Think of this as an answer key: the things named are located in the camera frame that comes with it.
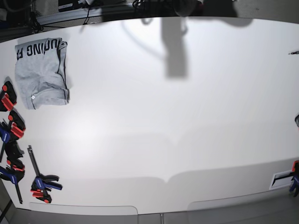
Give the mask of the grey T-shirt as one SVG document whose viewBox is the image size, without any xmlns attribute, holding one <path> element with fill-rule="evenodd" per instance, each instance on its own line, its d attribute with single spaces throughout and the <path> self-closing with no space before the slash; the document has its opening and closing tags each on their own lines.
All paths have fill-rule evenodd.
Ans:
<svg viewBox="0 0 299 224">
<path fill-rule="evenodd" d="M 67 42 L 62 38 L 46 38 L 15 46 L 15 81 L 26 109 L 69 103 L 66 50 Z"/>
</svg>

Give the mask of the blue bar clamp front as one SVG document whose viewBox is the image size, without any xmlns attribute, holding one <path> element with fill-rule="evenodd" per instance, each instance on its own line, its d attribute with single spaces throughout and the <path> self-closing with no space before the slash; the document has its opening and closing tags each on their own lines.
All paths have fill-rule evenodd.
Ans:
<svg viewBox="0 0 299 224">
<path fill-rule="evenodd" d="M 49 192 L 52 189 L 62 190 L 63 186 L 58 183 L 59 177 L 56 175 L 43 175 L 38 168 L 31 145 L 28 146 L 28 154 L 30 156 L 36 177 L 34 178 L 31 190 L 32 196 L 45 203 L 51 203 L 52 198 Z"/>
</svg>

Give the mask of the blue red clamp middle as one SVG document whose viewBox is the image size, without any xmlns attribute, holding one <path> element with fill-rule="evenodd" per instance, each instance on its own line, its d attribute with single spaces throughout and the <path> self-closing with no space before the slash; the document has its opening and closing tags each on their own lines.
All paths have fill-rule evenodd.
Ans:
<svg viewBox="0 0 299 224">
<path fill-rule="evenodd" d="M 2 140 L 0 160 L 2 160 L 5 146 L 10 142 L 14 142 L 22 138 L 25 130 L 25 122 L 19 113 L 15 110 L 10 111 L 8 124 L 6 124 L 5 121 L 0 124 L 0 139 Z"/>
</svg>

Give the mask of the blue red clamp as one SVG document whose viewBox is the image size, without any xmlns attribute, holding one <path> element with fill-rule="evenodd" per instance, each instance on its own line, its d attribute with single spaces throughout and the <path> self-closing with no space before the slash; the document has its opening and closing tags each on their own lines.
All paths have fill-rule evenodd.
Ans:
<svg viewBox="0 0 299 224">
<path fill-rule="evenodd" d="M 7 166 L 0 167 L 0 178 L 5 181 L 10 181 L 15 186 L 19 203 L 22 204 L 23 200 L 19 188 L 19 181 L 25 175 L 25 166 L 20 160 L 23 155 L 20 152 L 17 141 L 3 143 L 0 151 L 0 161 L 2 161 L 4 153 L 7 155 Z"/>
<path fill-rule="evenodd" d="M 5 146 L 10 142 L 14 142 L 22 138 L 25 130 L 25 122 L 19 113 L 15 110 L 10 111 L 8 124 L 6 124 L 5 121 L 0 124 L 0 139 L 2 140 L 0 160 L 2 160 Z"/>
</svg>

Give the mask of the red black clamp top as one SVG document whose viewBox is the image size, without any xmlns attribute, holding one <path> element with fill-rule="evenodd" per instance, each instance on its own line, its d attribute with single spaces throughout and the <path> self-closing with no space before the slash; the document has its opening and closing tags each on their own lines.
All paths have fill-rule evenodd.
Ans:
<svg viewBox="0 0 299 224">
<path fill-rule="evenodd" d="M 0 85 L 0 111 L 11 111 L 17 104 L 17 95 L 10 77 L 6 77 Z"/>
</svg>

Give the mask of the dark object right edge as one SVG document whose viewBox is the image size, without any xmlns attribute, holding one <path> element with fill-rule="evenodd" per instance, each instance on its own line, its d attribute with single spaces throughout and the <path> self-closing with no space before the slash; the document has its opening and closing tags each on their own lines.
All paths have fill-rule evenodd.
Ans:
<svg viewBox="0 0 299 224">
<path fill-rule="evenodd" d="M 299 114 L 295 117 L 294 121 L 295 121 L 297 127 L 299 127 Z"/>
</svg>

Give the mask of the blue red clamp lower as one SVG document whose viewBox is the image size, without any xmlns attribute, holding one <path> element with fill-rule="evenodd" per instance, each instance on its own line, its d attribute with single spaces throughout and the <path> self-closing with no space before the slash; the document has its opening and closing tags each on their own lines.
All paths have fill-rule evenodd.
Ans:
<svg viewBox="0 0 299 224">
<path fill-rule="evenodd" d="M 0 167 L 0 178 L 5 181 L 10 181 L 15 186 L 19 203 L 22 204 L 23 200 L 19 188 L 19 181 L 25 175 L 25 166 L 20 160 L 23 155 L 20 152 L 17 141 L 3 143 L 0 151 L 0 161 L 2 161 L 4 153 L 7 155 L 7 166 Z"/>
</svg>

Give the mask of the white label plate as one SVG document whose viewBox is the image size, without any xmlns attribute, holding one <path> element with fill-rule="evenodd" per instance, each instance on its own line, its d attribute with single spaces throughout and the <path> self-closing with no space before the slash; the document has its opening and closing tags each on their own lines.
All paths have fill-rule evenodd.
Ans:
<svg viewBox="0 0 299 224">
<path fill-rule="evenodd" d="M 276 173 L 273 175 L 269 190 L 280 189 L 290 186 L 293 179 L 293 172 L 291 170 Z"/>
</svg>

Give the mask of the blue clamp right edge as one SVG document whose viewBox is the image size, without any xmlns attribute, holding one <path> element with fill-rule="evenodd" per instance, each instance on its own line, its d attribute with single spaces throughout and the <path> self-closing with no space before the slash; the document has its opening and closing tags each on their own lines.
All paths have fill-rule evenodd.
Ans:
<svg viewBox="0 0 299 224">
<path fill-rule="evenodd" d="M 297 197 L 299 194 L 299 161 L 295 161 L 292 167 L 292 173 L 293 173 L 293 178 L 292 178 L 292 185 L 289 189 L 289 192 L 294 192 L 293 197 Z"/>
</svg>

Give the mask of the aluminium rail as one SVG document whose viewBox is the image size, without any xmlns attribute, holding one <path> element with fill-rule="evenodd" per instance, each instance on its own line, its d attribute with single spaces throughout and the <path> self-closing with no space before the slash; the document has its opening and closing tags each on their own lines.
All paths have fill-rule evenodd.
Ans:
<svg viewBox="0 0 299 224">
<path fill-rule="evenodd" d="M 38 23 L 41 25 L 48 25 L 52 23 L 58 23 L 63 21 L 70 21 L 76 19 L 83 19 L 88 17 L 98 17 L 111 14 L 122 14 L 133 12 L 134 8 L 131 4 L 115 5 L 101 7 L 97 9 L 76 9 L 72 11 L 61 12 L 52 15 L 39 16 L 37 17 Z"/>
</svg>

